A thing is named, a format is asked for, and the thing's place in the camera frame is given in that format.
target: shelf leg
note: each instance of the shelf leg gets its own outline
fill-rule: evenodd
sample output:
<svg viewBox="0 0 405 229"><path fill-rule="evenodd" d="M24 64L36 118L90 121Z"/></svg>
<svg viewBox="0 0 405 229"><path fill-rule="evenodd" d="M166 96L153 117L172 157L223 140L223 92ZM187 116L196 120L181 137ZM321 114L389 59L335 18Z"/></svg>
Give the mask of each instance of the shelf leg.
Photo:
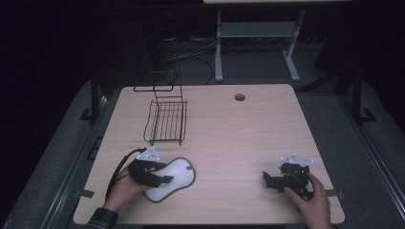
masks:
<svg viewBox="0 0 405 229"><path fill-rule="evenodd" d="M294 30L292 32L291 43L289 44L288 50L283 51L283 57L286 61L289 74L291 75L292 81L299 82L300 76L298 75L297 70L295 69L294 62L292 61L292 53L294 52L295 44L297 43L298 35L300 34L301 25L303 24L305 16L305 11L301 10L298 15L298 19L295 23Z"/></svg>
<svg viewBox="0 0 405 229"><path fill-rule="evenodd" d="M222 82L223 78L223 61L221 59L221 12L218 12L217 22L217 51L215 52L215 80Z"/></svg>

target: black cable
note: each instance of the black cable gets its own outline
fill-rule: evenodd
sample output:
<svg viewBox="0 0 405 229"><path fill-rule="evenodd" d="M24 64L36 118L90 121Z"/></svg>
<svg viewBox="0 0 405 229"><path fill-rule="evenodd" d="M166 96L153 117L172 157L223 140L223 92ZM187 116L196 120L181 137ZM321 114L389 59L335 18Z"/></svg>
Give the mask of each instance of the black cable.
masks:
<svg viewBox="0 0 405 229"><path fill-rule="evenodd" d="M214 77L214 69L212 68L211 64L209 64L207 61L200 59L200 58L184 58L181 61L184 61L184 60L196 60L196 61L201 61L201 62L205 63L209 67L209 69L211 71L211 75L209 76L208 81L206 81L204 83L204 85L208 85L209 82L211 82L212 78Z"/></svg>
<svg viewBox="0 0 405 229"><path fill-rule="evenodd" d="M107 188L107 193L105 194L105 200L107 200L108 196L110 196L111 190L113 189L114 184L116 184L117 182L117 176L119 174L119 172L121 171L122 166L125 164L125 162L128 160L129 156L131 156L133 153L136 152L144 152L145 149L136 149L134 151L131 151L127 156L125 156L122 161L119 163L119 165L117 166L116 170L113 173L113 176L110 179L110 183L108 184L108 188Z"/></svg>

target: metal wire rack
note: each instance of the metal wire rack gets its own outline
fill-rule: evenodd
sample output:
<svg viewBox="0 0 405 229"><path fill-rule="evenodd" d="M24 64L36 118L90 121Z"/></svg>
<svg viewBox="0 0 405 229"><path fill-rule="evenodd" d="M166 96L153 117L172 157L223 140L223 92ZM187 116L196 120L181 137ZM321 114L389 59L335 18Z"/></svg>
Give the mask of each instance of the metal wire rack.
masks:
<svg viewBox="0 0 405 229"><path fill-rule="evenodd" d="M152 92L155 95L149 107L143 139L151 145L155 142L179 142L181 145L185 138L187 101L182 97L178 62L167 65L161 58L156 68L152 66L146 56L134 86L136 93ZM149 87L140 87L139 80L148 76L149 81L143 86Z"/></svg>

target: white towel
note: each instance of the white towel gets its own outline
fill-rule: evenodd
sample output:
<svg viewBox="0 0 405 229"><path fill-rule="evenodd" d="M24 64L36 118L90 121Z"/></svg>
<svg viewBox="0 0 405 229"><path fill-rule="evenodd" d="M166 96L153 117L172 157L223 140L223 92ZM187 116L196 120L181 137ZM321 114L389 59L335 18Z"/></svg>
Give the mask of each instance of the white towel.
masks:
<svg viewBox="0 0 405 229"><path fill-rule="evenodd" d="M196 179L194 167L190 161L183 157L172 160L166 167L154 171L152 174L159 177L173 177L169 183L163 183L159 188L151 188L144 192L146 197L152 202L162 202L176 191L191 186Z"/></svg>

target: hand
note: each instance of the hand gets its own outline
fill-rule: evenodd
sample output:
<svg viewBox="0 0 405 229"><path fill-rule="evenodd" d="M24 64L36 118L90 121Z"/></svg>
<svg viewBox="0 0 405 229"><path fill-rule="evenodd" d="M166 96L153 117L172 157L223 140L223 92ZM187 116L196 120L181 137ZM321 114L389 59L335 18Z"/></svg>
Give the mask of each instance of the hand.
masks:
<svg viewBox="0 0 405 229"><path fill-rule="evenodd" d="M309 201L301 199L294 191L286 187L286 192L297 205L310 229L331 229L330 224L330 201L325 192L324 185L313 174L308 173L313 186L313 198Z"/></svg>
<svg viewBox="0 0 405 229"><path fill-rule="evenodd" d="M146 185L134 182L131 177L129 177L127 166L119 172L117 181L111 189L110 196L108 196L105 201L103 208L117 213L122 207L149 188L150 187Z"/></svg>

